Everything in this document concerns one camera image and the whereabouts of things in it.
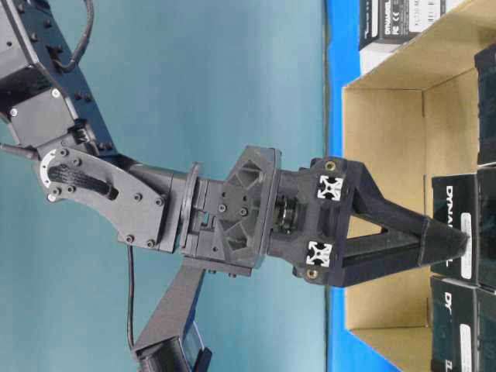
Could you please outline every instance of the light blue background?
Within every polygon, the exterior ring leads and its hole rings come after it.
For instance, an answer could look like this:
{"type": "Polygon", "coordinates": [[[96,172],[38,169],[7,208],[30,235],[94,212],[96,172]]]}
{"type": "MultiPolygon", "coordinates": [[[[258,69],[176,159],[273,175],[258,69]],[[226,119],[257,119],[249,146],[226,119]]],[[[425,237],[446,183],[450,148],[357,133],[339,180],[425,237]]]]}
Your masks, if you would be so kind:
{"type": "MultiPolygon", "coordinates": [[[[224,178],[247,144],[283,166],[323,152],[319,0],[97,0],[81,64],[119,150],[146,164],[224,178]]],[[[71,46],[79,0],[52,0],[71,46]]],[[[1,141],[9,141],[4,128],[1,141]]],[[[24,160],[0,156],[2,369],[133,371],[126,345],[126,250],[108,222],[49,205],[24,160]]],[[[136,334],[174,277],[177,255],[136,251],[136,334]]],[[[217,371],[324,371],[324,290],[267,258],[252,278],[207,276],[198,322],[217,371]]]]}

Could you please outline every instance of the wire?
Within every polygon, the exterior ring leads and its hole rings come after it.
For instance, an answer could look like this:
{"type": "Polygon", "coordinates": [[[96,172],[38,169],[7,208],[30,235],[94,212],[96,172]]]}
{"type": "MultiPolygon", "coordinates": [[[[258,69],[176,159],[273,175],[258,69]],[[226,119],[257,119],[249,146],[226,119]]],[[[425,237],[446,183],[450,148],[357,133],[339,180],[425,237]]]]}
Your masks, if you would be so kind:
{"type": "Polygon", "coordinates": [[[84,3],[86,4],[86,12],[88,14],[88,23],[83,32],[83,36],[79,40],[79,43],[72,54],[71,60],[68,64],[62,64],[59,60],[53,61],[65,73],[72,72],[72,70],[79,65],[79,62],[84,56],[84,52],[90,43],[91,31],[93,30],[93,23],[95,21],[95,7],[93,6],[93,0],[84,0],[84,3]]]}
{"type": "Polygon", "coordinates": [[[127,299],[127,343],[129,349],[134,347],[133,313],[134,313],[134,256],[133,246],[127,246],[127,260],[129,267],[129,294],[127,299]]]}

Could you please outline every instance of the black plastic part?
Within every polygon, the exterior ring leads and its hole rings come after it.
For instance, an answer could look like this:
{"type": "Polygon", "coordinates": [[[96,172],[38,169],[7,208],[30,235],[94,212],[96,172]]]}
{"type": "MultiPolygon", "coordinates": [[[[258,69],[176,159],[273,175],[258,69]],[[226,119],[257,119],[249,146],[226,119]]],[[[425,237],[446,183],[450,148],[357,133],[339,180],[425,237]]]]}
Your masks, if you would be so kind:
{"type": "Polygon", "coordinates": [[[134,345],[137,360],[150,355],[150,349],[169,339],[184,339],[195,318],[204,275],[204,269],[182,264],[134,345]]]}
{"type": "Polygon", "coordinates": [[[282,171],[282,195],[298,201],[298,221],[289,233],[274,229],[268,254],[313,284],[347,287],[465,252],[465,234],[386,200],[359,162],[333,157],[282,171]],[[352,215],[382,233],[347,239],[352,215]]]}
{"type": "Polygon", "coordinates": [[[479,164],[496,162],[496,44],[475,56],[479,72],[479,164]]]}
{"type": "Polygon", "coordinates": [[[155,350],[140,359],[140,372],[191,372],[184,358],[179,338],[161,343],[155,350]]]}
{"type": "Polygon", "coordinates": [[[496,294],[477,289],[479,370],[496,370],[496,294]]]}
{"type": "Polygon", "coordinates": [[[191,368],[184,358],[179,338],[164,341],[152,348],[152,353],[139,360],[140,372],[207,372],[212,360],[212,351],[200,350],[195,365],[191,368]]]}
{"type": "Polygon", "coordinates": [[[480,202],[479,282],[496,288],[496,168],[477,172],[480,202]]]}

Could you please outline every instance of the cardboard box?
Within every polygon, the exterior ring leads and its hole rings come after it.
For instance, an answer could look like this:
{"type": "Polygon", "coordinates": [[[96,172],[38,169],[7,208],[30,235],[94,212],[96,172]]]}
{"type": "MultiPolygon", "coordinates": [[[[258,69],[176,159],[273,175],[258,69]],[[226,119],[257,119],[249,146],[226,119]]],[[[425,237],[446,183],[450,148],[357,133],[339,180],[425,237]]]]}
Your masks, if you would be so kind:
{"type": "Polygon", "coordinates": [[[477,287],[431,278],[432,372],[477,371],[477,287]]]}
{"type": "Polygon", "coordinates": [[[496,288],[496,167],[477,172],[480,199],[479,283],[496,288]]]}
{"type": "MultiPolygon", "coordinates": [[[[433,175],[474,173],[474,55],[496,42],[496,2],[466,0],[343,92],[344,155],[384,196],[432,215],[433,175]]],[[[377,232],[365,222],[351,236],[377,232]]],[[[403,371],[429,371],[429,269],[346,289],[346,327],[403,371]]]]}
{"type": "Polygon", "coordinates": [[[392,51],[446,12],[446,0],[360,0],[360,49],[392,51]]]}
{"type": "Polygon", "coordinates": [[[456,260],[432,265],[432,272],[478,284],[479,190],[476,174],[458,174],[432,179],[434,219],[466,233],[466,253],[456,260]]]}
{"type": "Polygon", "coordinates": [[[479,370],[496,370],[496,294],[477,290],[479,370]]]}

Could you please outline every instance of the dynamixel box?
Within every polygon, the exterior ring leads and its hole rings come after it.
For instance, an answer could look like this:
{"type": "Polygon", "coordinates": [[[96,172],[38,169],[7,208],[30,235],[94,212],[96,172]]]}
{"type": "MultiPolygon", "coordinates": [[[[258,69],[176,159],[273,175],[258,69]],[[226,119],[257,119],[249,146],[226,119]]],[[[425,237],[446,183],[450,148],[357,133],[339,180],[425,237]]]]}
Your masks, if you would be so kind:
{"type": "Polygon", "coordinates": [[[477,171],[480,203],[479,283],[496,288],[496,167],[477,171]]]}
{"type": "Polygon", "coordinates": [[[475,56],[479,73],[478,163],[496,162],[496,44],[475,56]]]}
{"type": "Polygon", "coordinates": [[[479,370],[496,370],[496,294],[477,289],[479,370]]]}
{"type": "Polygon", "coordinates": [[[392,51],[445,12],[446,0],[360,0],[360,49],[392,51]]]}
{"type": "Polygon", "coordinates": [[[469,236],[463,257],[432,265],[445,277],[477,284],[479,259],[479,213],[476,174],[432,178],[434,219],[469,236]]]}
{"type": "Polygon", "coordinates": [[[476,287],[431,278],[433,372],[477,371],[476,287]]]}

